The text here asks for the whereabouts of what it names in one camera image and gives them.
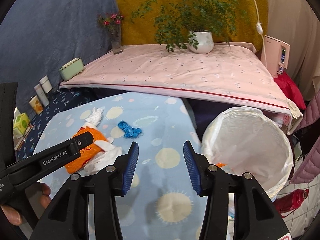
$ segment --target crumpled tissue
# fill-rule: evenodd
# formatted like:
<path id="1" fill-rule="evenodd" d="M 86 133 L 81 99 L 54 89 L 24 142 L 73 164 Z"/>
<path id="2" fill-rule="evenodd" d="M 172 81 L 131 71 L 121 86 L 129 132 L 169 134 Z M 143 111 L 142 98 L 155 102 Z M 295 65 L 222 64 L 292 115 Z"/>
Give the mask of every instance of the crumpled tissue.
<path id="1" fill-rule="evenodd" d="M 101 122 L 102 112 L 103 112 L 102 107 L 97 108 L 97 109 L 94 107 L 92 109 L 92 113 L 90 114 L 90 116 L 88 118 L 86 118 L 85 120 L 88 123 L 91 123 L 92 125 L 97 126 Z"/>
<path id="2" fill-rule="evenodd" d="M 122 155 L 122 148 L 114 146 L 110 142 L 97 140 L 94 142 L 95 145 L 99 146 L 105 152 L 99 152 L 95 157 L 93 157 L 90 161 L 88 161 L 84 170 L 89 174 L 96 174 L 104 167 L 108 165 L 113 165 L 116 158 Z"/>

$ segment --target white cable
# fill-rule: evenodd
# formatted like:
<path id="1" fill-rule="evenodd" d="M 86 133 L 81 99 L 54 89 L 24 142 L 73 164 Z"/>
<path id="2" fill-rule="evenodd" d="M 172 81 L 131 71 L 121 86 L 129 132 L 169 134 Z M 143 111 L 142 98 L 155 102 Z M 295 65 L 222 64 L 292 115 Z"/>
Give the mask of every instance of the white cable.
<path id="1" fill-rule="evenodd" d="M 257 28 L 257 32 L 261 35 L 261 38 L 262 38 L 262 43 L 263 43 L 263 53 L 264 53 L 264 58 L 265 58 L 265 62 L 266 62 L 266 67 L 267 67 L 267 55 L 266 55 L 266 48 L 265 48 L 265 44 L 264 44 L 263 29 L 262 29 L 261 22 L 260 22 L 258 5 L 257 5 L 256 0 L 253 0 L 253 1 L 254 1 L 254 5 L 255 5 L 255 7 L 256 7 L 256 11 L 257 11 L 257 18 L 258 18 L 258 22 L 257 22 L 256 28 Z"/>
<path id="2" fill-rule="evenodd" d="M 254 4 L 256 6 L 256 10 L 257 10 L 257 17 L 258 17 L 258 23 L 260 22 L 260 18 L 259 18 L 259 10 L 258 10 L 258 6 L 257 6 L 257 2 L 256 0 L 254 0 Z"/>

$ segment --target human hand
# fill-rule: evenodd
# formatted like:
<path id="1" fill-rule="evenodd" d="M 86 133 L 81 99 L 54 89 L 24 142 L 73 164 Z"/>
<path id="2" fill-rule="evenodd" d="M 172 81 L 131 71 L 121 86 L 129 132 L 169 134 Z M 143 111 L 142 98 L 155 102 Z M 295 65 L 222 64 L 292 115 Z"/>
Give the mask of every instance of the human hand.
<path id="1" fill-rule="evenodd" d="M 41 189 L 42 189 L 42 196 L 40 197 L 39 201 L 44 208 L 47 208 L 47 206 L 51 202 L 51 198 L 49 197 L 51 193 L 51 189 L 45 183 L 41 183 Z M 22 216 L 14 208 L 7 205 L 3 205 L 1 206 L 1 209 L 11 224 L 15 226 L 19 226 L 22 224 Z"/>

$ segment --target red cushion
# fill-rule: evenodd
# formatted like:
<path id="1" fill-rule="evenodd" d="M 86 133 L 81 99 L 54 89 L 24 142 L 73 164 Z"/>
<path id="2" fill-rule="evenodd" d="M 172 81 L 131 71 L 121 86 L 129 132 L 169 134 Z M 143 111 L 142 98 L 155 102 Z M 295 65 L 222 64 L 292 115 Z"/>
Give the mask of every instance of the red cushion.
<path id="1" fill-rule="evenodd" d="M 274 81 L 280 87 L 285 96 L 293 101 L 299 109 L 305 110 L 307 108 L 299 88 L 286 72 L 283 72 L 282 75 L 278 75 L 277 78 L 274 78 Z"/>

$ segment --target mint green box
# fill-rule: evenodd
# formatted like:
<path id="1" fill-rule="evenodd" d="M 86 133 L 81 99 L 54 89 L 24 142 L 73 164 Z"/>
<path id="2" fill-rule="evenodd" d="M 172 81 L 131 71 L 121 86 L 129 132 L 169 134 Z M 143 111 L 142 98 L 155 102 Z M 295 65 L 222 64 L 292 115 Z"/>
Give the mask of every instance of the mint green box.
<path id="1" fill-rule="evenodd" d="M 81 58 L 74 58 L 67 64 L 63 65 L 60 71 L 60 75 L 65 81 L 73 78 L 75 75 L 79 74 L 84 70 L 84 66 Z"/>

